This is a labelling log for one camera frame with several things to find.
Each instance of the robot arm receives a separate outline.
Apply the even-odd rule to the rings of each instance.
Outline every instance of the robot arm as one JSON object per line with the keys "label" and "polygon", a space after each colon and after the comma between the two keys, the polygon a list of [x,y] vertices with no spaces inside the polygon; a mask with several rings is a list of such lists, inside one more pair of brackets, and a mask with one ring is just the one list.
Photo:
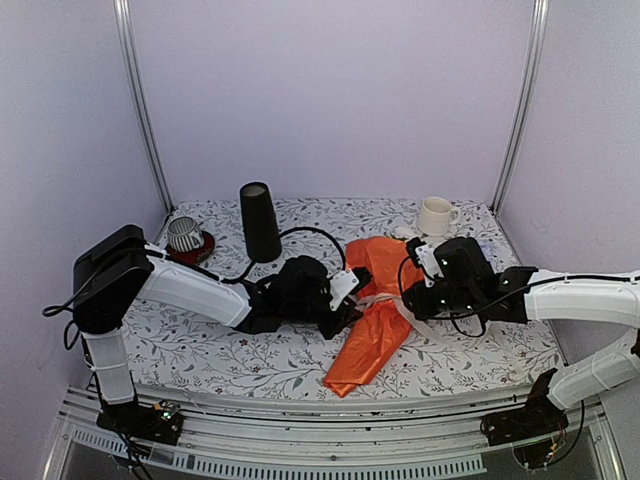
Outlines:
{"label": "robot arm", "polygon": [[[640,374],[640,271],[574,275],[512,267],[496,274],[470,238],[454,238],[436,249],[414,239],[407,251],[426,274],[425,282],[403,295],[418,319],[455,321],[478,314],[483,324],[571,319],[631,327],[590,357],[540,375],[524,407],[487,415],[483,431],[491,445],[564,428],[564,410]],[[438,317],[445,311],[453,315]]]}
{"label": "robot arm", "polygon": [[73,322],[97,378],[98,425],[173,445],[180,435],[175,405],[149,408],[137,400],[121,332],[135,299],[179,307],[244,333],[274,332],[288,320],[314,323],[330,339],[362,316],[349,295],[370,278],[366,269],[329,276],[322,263],[300,256],[257,283],[225,280],[172,259],[148,244],[139,227],[123,227],[74,265]]}

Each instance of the patterned table surface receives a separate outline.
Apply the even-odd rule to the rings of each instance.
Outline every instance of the patterned table surface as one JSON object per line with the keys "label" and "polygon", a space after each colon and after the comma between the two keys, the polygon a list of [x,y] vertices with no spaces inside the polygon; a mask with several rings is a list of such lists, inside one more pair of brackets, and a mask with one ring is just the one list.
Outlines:
{"label": "patterned table surface", "polygon": [[[346,245],[356,238],[391,235],[411,226],[420,202],[403,199],[276,200],[281,231],[316,226]],[[478,239],[496,271],[517,264],[509,244],[484,204],[455,202],[462,220],[447,237]],[[239,204],[236,201],[187,202],[174,216],[189,215],[216,239],[205,268],[226,277],[247,265]],[[161,245],[166,244],[163,233]],[[308,254],[331,271],[340,259],[319,235],[300,232],[282,242],[283,255],[257,266],[249,279],[276,272],[284,258]],[[348,331],[324,340],[317,327],[285,325],[277,333],[245,335],[227,327],[194,322],[194,314],[154,302],[136,302],[127,314],[125,343],[138,383],[200,393],[309,401],[339,400],[322,380],[340,352]],[[477,319],[461,322],[471,332]],[[432,321],[428,337],[413,331],[370,385],[348,399],[391,399],[451,395],[531,383],[560,362],[547,325],[490,322],[480,339],[459,335],[449,322]]]}

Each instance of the plastic bag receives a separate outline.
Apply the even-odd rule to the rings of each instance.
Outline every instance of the plastic bag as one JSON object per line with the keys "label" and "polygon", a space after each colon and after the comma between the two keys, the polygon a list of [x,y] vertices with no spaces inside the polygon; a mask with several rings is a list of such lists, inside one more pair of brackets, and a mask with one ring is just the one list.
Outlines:
{"label": "plastic bag", "polygon": [[[344,397],[358,385],[366,385],[378,374],[411,332],[411,325],[396,309],[400,296],[398,268],[407,257],[405,243],[388,237],[356,240],[347,245],[349,268],[367,267],[373,280],[358,297],[380,299],[367,308],[324,379],[324,385]],[[407,261],[402,271],[406,289],[424,280],[421,270]]]}

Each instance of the black cylinder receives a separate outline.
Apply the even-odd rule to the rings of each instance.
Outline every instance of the black cylinder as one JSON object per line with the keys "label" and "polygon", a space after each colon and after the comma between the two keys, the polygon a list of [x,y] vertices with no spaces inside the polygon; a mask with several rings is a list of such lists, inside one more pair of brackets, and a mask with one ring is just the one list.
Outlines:
{"label": "black cylinder", "polygon": [[274,261],[282,253],[282,243],[269,187],[262,182],[247,183],[240,189],[240,209],[249,258],[258,263]]}

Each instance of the white mug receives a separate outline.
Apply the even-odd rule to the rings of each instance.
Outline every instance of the white mug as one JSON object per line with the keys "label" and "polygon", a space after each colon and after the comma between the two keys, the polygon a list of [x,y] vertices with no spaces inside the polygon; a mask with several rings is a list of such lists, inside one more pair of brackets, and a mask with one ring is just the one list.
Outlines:
{"label": "white mug", "polygon": [[422,202],[416,226],[432,237],[444,237],[449,226],[460,221],[460,209],[444,198],[429,197]]}

